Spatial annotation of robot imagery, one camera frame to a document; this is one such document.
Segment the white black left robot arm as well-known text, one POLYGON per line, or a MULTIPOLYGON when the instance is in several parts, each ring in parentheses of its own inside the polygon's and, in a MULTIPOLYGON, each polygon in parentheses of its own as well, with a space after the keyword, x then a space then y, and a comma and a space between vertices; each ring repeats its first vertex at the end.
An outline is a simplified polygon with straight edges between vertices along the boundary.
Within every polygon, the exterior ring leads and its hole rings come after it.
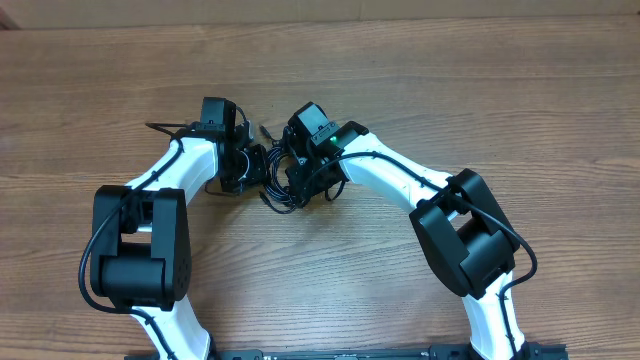
POLYGON ((137 320, 156 348, 155 358, 214 359, 213 337, 187 296, 187 207, 214 180, 219 195, 229 197, 263 183, 265 150, 254 144, 243 110, 225 98, 204 98, 199 120, 190 124, 149 126, 169 136, 169 148, 141 176, 96 191, 79 291, 93 309, 137 320))

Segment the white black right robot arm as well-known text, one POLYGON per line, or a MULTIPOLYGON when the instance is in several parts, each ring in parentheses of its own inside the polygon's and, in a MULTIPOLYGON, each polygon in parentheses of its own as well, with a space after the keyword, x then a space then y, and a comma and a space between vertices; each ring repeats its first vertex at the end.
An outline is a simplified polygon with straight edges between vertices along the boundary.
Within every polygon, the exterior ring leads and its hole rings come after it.
POLYGON ((348 182, 368 187, 407 212, 431 271, 463 301, 470 350, 481 359, 526 359, 511 291, 537 271, 531 246, 507 220, 484 179, 420 165, 354 121, 343 126, 309 102, 288 121, 287 169, 296 207, 348 182))

